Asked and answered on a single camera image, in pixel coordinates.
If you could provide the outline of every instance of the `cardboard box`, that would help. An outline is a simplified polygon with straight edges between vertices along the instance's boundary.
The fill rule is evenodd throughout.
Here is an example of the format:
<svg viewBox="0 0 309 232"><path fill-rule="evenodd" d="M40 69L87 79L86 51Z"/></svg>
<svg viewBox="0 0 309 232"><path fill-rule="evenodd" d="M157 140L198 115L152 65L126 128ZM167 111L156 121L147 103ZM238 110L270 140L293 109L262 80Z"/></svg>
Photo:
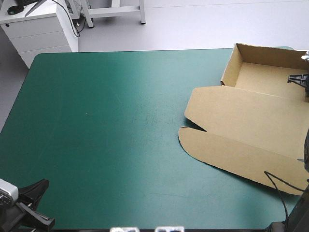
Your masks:
<svg viewBox="0 0 309 232"><path fill-rule="evenodd" d="M270 186L264 171L306 188L303 158L309 127L305 89L287 83L308 73L305 52L236 44L221 86L195 88L185 116L205 131L180 128L192 157ZM301 194L278 182L280 190Z"/></svg>

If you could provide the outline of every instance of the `cardboard flap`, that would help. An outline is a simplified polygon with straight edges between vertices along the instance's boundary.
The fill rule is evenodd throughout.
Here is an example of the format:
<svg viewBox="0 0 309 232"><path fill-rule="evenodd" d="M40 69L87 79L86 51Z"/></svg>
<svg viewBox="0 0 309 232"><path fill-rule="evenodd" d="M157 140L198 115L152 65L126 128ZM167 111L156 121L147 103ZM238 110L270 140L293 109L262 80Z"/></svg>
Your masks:
<svg viewBox="0 0 309 232"><path fill-rule="evenodd" d="M192 128L180 128L179 140L193 158L263 185L273 188L264 174L268 171L299 188L307 187L309 173L302 162L293 158ZM275 182L284 192L301 194L279 181Z"/></svg>
<svg viewBox="0 0 309 232"><path fill-rule="evenodd" d="M227 86L200 87L193 90L185 116L212 134L295 161L303 158L306 102Z"/></svg>

